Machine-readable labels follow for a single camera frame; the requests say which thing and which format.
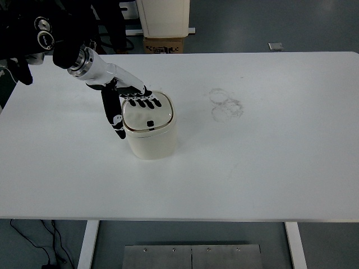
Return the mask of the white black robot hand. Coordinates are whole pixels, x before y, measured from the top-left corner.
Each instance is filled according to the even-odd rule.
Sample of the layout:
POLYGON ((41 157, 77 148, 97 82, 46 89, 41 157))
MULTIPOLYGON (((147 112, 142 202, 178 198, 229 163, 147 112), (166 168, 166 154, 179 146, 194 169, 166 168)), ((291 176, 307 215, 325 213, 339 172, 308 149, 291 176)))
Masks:
POLYGON ((162 106, 140 79, 115 64, 103 61, 91 48, 80 50, 68 73, 101 92, 107 120, 121 139, 126 137, 126 132, 120 98, 141 108, 155 109, 162 106))

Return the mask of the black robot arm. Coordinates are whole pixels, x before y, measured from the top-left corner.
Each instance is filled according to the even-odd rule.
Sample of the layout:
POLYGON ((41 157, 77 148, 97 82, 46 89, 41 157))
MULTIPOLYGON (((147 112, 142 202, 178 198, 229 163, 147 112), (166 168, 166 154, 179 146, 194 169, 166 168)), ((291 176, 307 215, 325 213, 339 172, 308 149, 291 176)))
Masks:
POLYGON ((25 85, 47 52, 62 69, 79 67, 95 25, 90 1, 1 1, 1 60, 25 85))

